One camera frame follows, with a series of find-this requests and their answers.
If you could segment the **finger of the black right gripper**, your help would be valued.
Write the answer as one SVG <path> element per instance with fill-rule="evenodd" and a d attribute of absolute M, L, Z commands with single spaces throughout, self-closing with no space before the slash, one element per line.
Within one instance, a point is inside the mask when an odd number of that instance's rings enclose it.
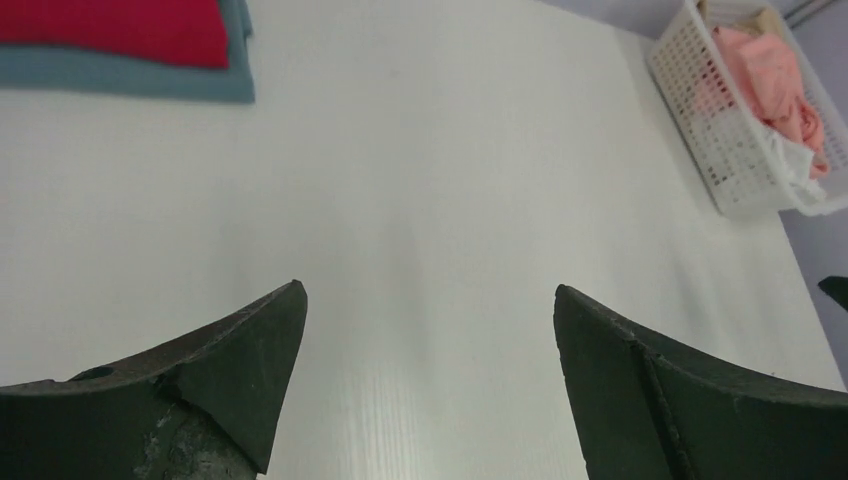
<path fill-rule="evenodd" d="M 819 289 L 845 311 L 848 310 L 848 278 L 828 276 L 818 282 Z"/>

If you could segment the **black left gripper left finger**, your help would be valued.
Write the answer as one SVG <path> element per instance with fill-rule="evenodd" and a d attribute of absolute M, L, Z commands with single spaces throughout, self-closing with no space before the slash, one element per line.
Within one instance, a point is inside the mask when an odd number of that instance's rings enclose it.
<path fill-rule="evenodd" d="M 267 472 L 308 297 L 240 310 L 69 380 L 1 390 L 5 479 L 254 479 Z"/>

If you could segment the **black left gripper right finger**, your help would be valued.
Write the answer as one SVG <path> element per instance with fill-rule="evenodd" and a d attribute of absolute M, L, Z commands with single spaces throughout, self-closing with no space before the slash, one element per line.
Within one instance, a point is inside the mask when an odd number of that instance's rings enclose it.
<path fill-rule="evenodd" d="M 592 479 L 843 479 L 847 396 L 750 370 L 570 286 L 553 324 Z"/>

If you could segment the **red t shirt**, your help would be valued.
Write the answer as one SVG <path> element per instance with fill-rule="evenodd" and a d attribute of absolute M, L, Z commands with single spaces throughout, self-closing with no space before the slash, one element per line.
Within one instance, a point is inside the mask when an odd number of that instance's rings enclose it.
<path fill-rule="evenodd" d="M 229 35 L 216 1 L 3 1 L 1 43 L 182 67 L 229 66 Z"/>

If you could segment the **white t shirt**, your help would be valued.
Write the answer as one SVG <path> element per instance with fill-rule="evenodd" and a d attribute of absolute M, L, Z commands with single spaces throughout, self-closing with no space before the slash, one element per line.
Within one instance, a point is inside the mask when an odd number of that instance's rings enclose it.
<path fill-rule="evenodd" d="M 764 128 L 764 142 L 775 182 L 799 207 L 812 207 L 827 199 L 818 180 L 810 178 L 814 153 L 805 146 L 788 140 L 776 130 Z"/>

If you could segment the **pink t shirt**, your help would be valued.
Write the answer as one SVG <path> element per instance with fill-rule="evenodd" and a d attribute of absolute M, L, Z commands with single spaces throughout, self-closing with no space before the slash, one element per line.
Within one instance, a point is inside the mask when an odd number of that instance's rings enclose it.
<path fill-rule="evenodd" d="M 810 177 L 830 173 L 824 154 L 824 122 L 805 95 L 794 51 L 778 34 L 752 35 L 716 27 L 712 39 L 753 115 L 786 139 L 814 153 Z"/>

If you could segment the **white plastic laundry basket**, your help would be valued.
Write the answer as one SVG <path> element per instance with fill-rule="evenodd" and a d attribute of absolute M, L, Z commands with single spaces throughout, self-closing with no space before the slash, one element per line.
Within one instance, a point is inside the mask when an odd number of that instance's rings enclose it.
<path fill-rule="evenodd" d="M 764 142 L 764 128 L 733 81 L 695 5 L 685 1 L 650 49 L 647 63 L 718 210 L 726 216 L 754 216 L 796 210 L 828 215 L 847 206 L 847 127 L 812 66 L 784 24 L 805 95 L 824 122 L 824 154 L 830 173 L 818 180 L 827 199 L 799 207 L 775 182 Z M 731 13 L 769 7 L 766 1 L 717 1 Z"/>

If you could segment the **beige garment in basket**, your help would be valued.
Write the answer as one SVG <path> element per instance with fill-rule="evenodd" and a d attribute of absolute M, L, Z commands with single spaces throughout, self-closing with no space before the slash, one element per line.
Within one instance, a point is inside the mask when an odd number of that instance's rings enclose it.
<path fill-rule="evenodd" d="M 727 8 L 720 7 L 717 1 L 696 1 L 704 23 L 707 26 L 723 26 L 744 32 L 751 36 L 773 34 L 784 37 L 784 24 L 780 13 L 773 7 L 761 7 L 756 10 L 752 6 L 743 13 L 731 13 Z"/>

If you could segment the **folded blue t shirt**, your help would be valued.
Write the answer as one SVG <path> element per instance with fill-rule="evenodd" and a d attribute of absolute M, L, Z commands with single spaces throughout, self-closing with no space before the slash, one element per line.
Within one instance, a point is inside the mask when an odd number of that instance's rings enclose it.
<path fill-rule="evenodd" d="M 227 69 L 176 67 L 79 49 L 3 46 L 1 86 L 252 104 L 255 87 L 248 40 L 254 29 L 248 4 L 221 1 L 219 7 L 230 37 Z"/>

